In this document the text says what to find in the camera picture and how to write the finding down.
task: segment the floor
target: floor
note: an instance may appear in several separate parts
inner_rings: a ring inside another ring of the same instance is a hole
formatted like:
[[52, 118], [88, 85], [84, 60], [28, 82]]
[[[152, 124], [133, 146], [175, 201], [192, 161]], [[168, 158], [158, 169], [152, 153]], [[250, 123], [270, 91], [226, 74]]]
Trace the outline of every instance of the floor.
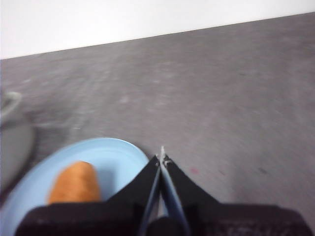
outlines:
[[222, 202], [298, 210], [315, 230], [315, 13], [1, 61], [37, 141], [116, 137], [166, 152]]

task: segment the plate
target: plate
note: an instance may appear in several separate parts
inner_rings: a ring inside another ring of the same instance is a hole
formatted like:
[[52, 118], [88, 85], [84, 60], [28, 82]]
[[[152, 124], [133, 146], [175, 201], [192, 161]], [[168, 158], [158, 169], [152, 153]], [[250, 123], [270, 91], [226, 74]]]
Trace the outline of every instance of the plate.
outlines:
[[120, 139], [97, 138], [67, 146], [31, 169], [14, 188], [1, 210], [1, 234], [14, 236], [26, 213], [46, 204], [59, 172], [76, 161], [91, 163], [103, 200], [107, 200], [131, 182], [148, 163], [135, 145]]

